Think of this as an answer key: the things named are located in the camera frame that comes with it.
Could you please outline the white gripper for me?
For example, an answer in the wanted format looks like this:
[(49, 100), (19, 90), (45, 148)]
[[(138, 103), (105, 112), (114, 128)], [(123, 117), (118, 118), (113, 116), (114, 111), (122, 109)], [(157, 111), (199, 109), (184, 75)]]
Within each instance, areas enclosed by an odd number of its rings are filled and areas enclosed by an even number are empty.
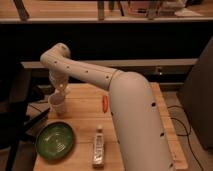
[(64, 91), (67, 87), (69, 76), (56, 71), (49, 71), (49, 80), (58, 91)]

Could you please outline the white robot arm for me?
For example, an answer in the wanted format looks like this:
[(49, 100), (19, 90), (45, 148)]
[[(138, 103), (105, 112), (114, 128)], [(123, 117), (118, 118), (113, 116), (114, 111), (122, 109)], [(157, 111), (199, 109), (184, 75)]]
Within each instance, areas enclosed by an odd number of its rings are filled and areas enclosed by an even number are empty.
[(150, 83), (141, 74), (74, 61), (58, 43), (41, 63), (58, 90), (69, 76), (106, 90), (125, 171), (176, 171)]

